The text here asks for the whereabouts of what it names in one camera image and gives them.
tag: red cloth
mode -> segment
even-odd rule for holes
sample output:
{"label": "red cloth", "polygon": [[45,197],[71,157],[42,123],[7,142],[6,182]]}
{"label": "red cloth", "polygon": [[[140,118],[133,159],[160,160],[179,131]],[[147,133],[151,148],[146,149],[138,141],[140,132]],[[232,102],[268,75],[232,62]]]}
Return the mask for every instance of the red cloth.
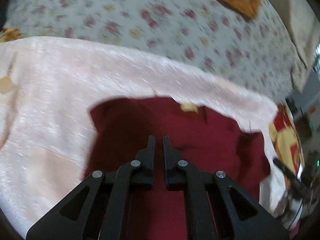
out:
{"label": "red cloth", "polygon": [[225,171],[259,199],[259,183],[270,173],[262,133],[244,133],[237,122],[207,107],[199,114],[183,112],[172,98],[127,99],[104,102],[91,111],[98,138],[85,175],[110,172],[134,159],[156,140],[155,182],[150,192],[133,197],[129,239],[186,239],[182,192],[167,192],[163,177],[162,137],[199,169]]}

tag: floral fabric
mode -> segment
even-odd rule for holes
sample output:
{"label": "floral fabric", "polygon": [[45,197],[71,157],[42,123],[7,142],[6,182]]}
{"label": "floral fabric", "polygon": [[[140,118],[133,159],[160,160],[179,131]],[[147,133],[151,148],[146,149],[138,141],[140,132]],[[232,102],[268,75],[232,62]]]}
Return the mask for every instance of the floral fabric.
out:
{"label": "floral fabric", "polygon": [[268,0],[255,20],[217,0],[11,0],[5,26],[29,36],[98,41],[194,65],[283,99],[297,52]]}

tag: wire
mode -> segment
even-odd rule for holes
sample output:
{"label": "wire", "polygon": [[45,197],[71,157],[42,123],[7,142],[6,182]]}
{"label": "wire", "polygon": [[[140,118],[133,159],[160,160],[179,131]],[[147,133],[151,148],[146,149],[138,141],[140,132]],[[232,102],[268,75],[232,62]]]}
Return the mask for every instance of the wire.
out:
{"label": "wire", "polygon": [[298,216],[298,214],[299,214],[299,212],[300,212],[300,209],[301,209],[301,207],[302,207],[302,202],[303,202],[303,201],[301,200],[301,205],[300,205],[300,207],[299,207],[299,210],[298,210],[296,216],[294,217],[293,221],[291,222],[290,226],[288,227],[288,230],[289,230],[290,227],[292,226],[293,222],[296,220],[296,218],[297,218],[297,216]]}

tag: silver screw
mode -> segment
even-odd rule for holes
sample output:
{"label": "silver screw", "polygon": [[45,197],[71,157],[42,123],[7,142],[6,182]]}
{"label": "silver screw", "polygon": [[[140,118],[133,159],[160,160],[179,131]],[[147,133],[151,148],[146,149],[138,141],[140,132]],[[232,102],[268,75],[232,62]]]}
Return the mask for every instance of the silver screw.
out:
{"label": "silver screw", "polygon": [[133,166],[133,167],[138,167],[138,166],[140,166],[141,162],[139,162],[138,160],[134,160],[134,161],[132,161],[130,164],[131,164],[131,166]]}
{"label": "silver screw", "polygon": [[181,160],[181,161],[178,161],[178,165],[181,166],[181,167],[185,167],[188,165],[188,162],[185,161],[185,160]]}
{"label": "silver screw", "polygon": [[224,171],[217,171],[216,172],[217,177],[220,179],[223,179],[226,176],[226,173]]}
{"label": "silver screw", "polygon": [[94,171],[92,173],[92,177],[94,178],[100,178],[102,176],[102,171]]}

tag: triangular cutout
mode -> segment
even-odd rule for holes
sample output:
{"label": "triangular cutout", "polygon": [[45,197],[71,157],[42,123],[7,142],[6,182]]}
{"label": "triangular cutout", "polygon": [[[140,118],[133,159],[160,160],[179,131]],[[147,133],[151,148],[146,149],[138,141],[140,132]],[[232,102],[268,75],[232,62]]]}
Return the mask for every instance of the triangular cutout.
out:
{"label": "triangular cutout", "polygon": [[73,221],[78,220],[84,201],[90,191],[90,187],[83,188],[68,204],[66,204],[61,210],[60,215],[69,218]]}
{"label": "triangular cutout", "polygon": [[257,215],[258,211],[235,188],[231,187],[229,193],[241,221]]}

